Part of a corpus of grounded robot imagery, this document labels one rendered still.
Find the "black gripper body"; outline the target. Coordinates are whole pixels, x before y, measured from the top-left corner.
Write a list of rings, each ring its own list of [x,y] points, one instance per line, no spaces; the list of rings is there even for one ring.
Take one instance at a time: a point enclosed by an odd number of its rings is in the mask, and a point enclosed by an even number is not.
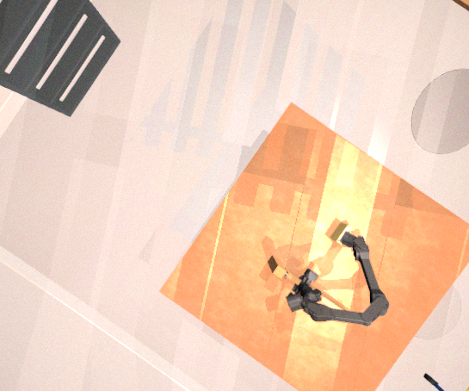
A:
[[[294,293],[295,294],[299,294],[300,297],[301,297],[301,291],[303,289],[310,289],[309,288],[309,281],[310,279],[315,282],[316,279],[318,278],[318,274],[316,274],[314,271],[310,270],[309,268],[307,268],[304,272],[304,275],[300,281],[300,283],[298,284],[298,286],[296,287],[296,289],[294,290]]]

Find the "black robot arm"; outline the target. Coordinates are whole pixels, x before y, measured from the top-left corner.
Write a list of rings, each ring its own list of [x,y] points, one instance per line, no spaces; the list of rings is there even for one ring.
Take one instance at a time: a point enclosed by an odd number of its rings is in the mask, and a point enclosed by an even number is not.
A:
[[[346,231],[340,241],[347,247],[353,248],[355,261],[361,264],[361,268],[370,291],[370,305],[364,312],[356,312],[327,307],[318,303],[322,300],[322,292],[319,289],[303,289],[299,294],[286,296],[287,305],[291,313],[303,309],[314,321],[337,320],[344,323],[370,326],[380,316],[384,316],[389,308],[386,295],[381,291],[375,273],[369,260],[369,247],[363,236],[356,237]]]

